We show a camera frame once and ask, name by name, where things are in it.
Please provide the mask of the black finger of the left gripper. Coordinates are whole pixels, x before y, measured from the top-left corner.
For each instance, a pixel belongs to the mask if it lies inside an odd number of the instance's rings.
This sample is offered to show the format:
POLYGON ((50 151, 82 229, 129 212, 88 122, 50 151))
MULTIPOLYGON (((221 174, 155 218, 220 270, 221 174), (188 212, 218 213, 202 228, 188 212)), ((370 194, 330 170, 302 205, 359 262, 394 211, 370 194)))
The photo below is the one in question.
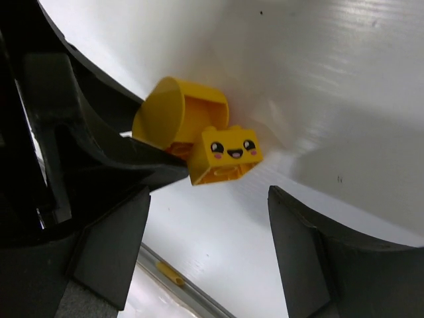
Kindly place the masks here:
POLYGON ((1 2, 1 241, 40 241, 184 179, 117 128, 138 98, 68 44, 38 1, 1 2))

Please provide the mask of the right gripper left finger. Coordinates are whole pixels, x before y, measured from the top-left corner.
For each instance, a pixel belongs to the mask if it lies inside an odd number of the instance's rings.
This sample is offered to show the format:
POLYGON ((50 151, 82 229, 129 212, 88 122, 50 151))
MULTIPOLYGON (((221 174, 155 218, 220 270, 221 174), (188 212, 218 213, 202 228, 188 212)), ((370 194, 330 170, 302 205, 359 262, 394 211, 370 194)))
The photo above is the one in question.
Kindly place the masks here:
POLYGON ((150 207, 132 191, 92 224, 1 245, 2 317, 116 317, 125 308, 150 207))

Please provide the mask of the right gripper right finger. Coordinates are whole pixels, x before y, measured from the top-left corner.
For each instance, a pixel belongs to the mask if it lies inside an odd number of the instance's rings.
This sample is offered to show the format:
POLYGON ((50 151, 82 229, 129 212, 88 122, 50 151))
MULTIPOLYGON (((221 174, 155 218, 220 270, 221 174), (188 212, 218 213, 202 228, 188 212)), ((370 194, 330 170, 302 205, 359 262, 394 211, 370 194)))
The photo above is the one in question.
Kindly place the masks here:
POLYGON ((422 317, 423 249, 382 240, 278 186, 268 212, 290 317, 422 317))

